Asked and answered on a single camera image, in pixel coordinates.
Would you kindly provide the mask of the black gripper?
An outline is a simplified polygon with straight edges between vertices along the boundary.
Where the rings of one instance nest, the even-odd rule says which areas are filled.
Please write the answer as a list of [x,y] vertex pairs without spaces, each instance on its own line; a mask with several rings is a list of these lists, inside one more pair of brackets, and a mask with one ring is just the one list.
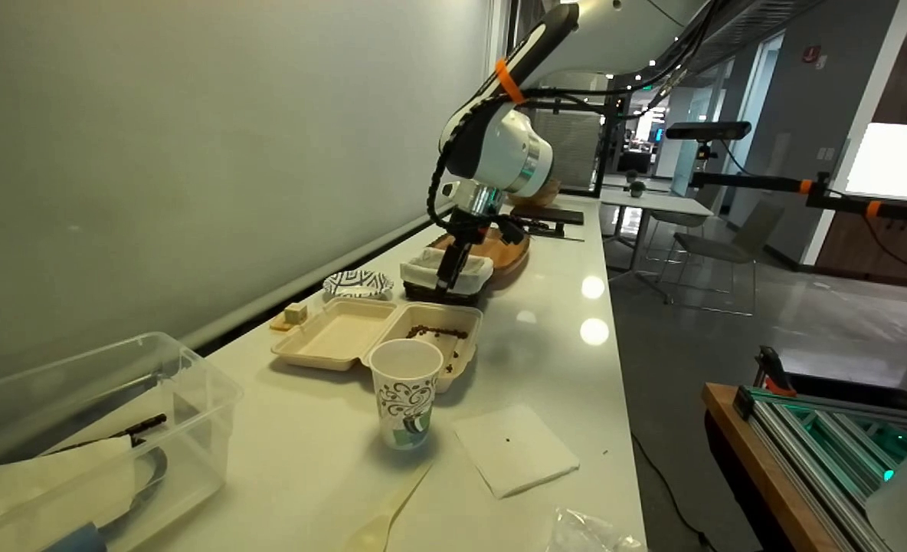
[[448,232],[452,235],[452,245],[441,255],[441,265],[437,265],[437,284],[441,288],[457,284],[457,280],[467,268],[470,248],[480,245],[490,228],[493,228],[493,217],[470,213],[461,207],[451,212]]

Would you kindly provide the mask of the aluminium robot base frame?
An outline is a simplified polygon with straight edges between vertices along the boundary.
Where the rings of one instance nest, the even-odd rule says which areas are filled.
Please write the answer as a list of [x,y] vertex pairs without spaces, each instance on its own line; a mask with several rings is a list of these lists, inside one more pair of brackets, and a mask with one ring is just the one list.
[[907,392],[857,403],[737,385],[735,407],[773,438],[851,552],[907,552]]

